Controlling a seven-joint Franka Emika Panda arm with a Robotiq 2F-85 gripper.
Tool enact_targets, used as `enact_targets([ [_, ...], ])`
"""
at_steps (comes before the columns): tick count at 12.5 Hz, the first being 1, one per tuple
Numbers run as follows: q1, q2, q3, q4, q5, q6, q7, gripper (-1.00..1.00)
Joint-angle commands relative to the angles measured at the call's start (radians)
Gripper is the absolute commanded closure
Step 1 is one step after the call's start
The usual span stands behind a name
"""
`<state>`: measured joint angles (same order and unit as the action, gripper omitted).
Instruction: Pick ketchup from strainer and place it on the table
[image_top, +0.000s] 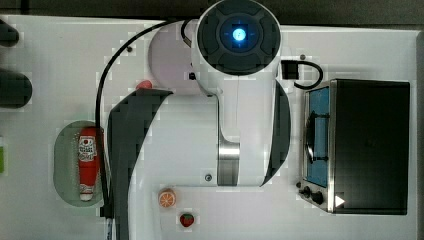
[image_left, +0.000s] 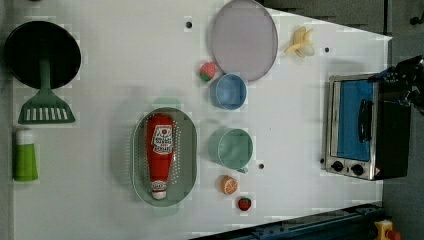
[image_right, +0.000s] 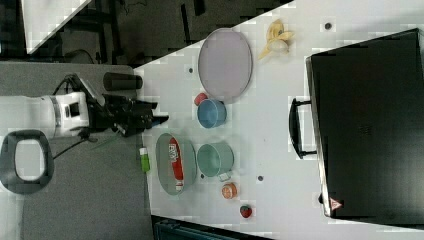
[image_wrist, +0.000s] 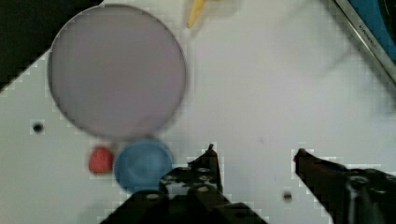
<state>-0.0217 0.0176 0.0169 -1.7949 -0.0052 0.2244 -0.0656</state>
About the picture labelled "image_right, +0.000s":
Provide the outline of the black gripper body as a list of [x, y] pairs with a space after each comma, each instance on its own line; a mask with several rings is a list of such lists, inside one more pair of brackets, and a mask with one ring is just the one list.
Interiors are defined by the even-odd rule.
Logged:
[[104, 95], [104, 100], [105, 103], [101, 105], [94, 98], [87, 99], [89, 129], [92, 133], [112, 129], [129, 137], [153, 127], [156, 102], [117, 95]]

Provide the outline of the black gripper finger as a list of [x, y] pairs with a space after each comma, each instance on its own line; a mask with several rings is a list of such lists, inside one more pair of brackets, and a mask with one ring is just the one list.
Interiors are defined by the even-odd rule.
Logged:
[[154, 116], [152, 119], [152, 127], [161, 125], [169, 119], [168, 116]]

